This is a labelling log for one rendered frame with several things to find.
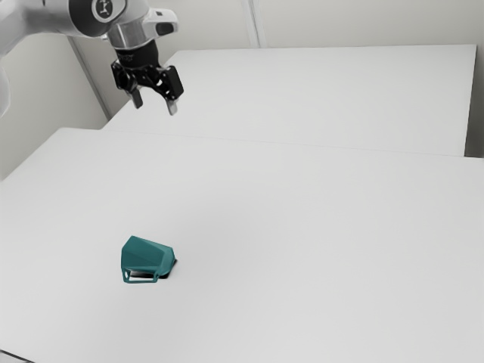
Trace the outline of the teal faceted mug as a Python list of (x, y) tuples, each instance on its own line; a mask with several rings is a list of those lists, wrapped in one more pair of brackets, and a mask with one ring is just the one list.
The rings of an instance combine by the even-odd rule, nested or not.
[(136, 236), (121, 250), (120, 267), (127, 284), (154, 284), (166, 279), (176, 263), (173, 248)]

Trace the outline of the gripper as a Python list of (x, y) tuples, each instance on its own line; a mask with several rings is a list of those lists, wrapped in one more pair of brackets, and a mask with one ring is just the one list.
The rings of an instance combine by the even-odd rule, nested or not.
[(174, 66), (162, 68), (155, 41), (139, 48), (116, 49), (117, 59), (110, 65), (116, 87), (129, 91), (128, 95), (136, 109), (143, 106), (143, 99), (137, 85), (149, 87), (160, 94), (170, 116), (178, 111), (177, 101), (184, 93), (184, 87)]

